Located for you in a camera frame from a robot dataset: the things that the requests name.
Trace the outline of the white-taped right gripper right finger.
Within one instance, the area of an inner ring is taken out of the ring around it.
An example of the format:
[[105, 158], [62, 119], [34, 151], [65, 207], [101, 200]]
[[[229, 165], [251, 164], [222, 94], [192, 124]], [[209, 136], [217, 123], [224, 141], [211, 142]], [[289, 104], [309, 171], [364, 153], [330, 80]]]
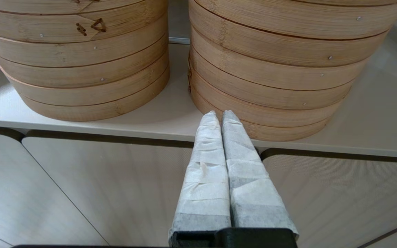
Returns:
[[230, 184], [233, 226], [237, 228], [290, 229], [299, 232], [241, 120], [224, 111], [222, 139]]

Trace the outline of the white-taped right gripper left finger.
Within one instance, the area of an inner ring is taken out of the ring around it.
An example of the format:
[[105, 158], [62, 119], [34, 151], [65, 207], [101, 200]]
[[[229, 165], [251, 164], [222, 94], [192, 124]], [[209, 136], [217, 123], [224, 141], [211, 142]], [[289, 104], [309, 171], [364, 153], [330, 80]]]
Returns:
[[169, 240], [184, 232], [231, 227], [230, 189], [222, 131], [215, 111], [203, 115], [183, 179]]

